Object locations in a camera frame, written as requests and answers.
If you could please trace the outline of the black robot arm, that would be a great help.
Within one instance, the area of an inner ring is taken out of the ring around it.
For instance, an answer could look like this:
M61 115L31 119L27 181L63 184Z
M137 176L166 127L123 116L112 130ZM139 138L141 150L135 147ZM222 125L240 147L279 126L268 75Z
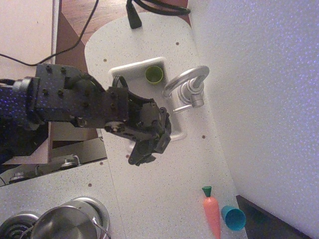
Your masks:
M47 139L49 122L100 128L135 143L129 164L154 161L170 142L166 108L132 93L122 76L120 86L103 88L79 69L39 64L34 77L0 81L0 161L30 156Z

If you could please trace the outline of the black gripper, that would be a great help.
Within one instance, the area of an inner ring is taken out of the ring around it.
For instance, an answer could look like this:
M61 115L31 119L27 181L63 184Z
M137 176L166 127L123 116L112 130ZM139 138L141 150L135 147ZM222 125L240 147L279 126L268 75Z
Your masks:
M139 97L129 90L108 90L111 112L117 118L106 122L105 131L135 141L128 159L130 165L140 166L156 160L153 153L163 154L171 141L171 123L165 107L157 105L154 99Z

